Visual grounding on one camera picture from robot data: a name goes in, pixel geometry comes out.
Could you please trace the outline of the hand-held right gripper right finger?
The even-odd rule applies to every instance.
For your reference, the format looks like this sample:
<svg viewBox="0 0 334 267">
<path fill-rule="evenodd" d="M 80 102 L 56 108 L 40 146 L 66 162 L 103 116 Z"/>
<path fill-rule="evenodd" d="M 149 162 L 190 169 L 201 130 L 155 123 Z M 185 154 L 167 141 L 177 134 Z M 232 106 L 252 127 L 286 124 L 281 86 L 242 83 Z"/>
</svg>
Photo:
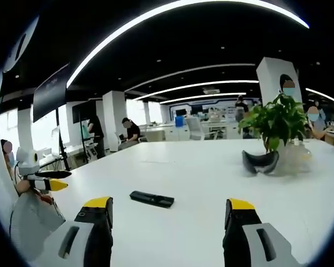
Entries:
<svg viewBox="0 0 334 267">
<path fill-rule="evenodd" d="M 227 200 L 224 230 L 225 266 L 302 266 L 289 241 L 271 224 L 262 223 L 247 201 Z"/>
</svg>

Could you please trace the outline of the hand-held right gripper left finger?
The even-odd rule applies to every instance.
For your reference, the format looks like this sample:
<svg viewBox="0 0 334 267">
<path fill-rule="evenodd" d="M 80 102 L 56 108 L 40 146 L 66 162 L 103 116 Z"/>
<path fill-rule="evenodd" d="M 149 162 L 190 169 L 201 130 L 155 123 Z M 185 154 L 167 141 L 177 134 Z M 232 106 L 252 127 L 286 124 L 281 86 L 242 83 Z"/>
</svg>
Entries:
<svg viewBox="0 0 334 267">
<path fill-rule="evenodd" d="M 37 200 L 30 234 L 31 266 L 110 266 L 111 196 L 84 203 L 73 220 L 64 220 L 54 206 Z"/>
</svg>

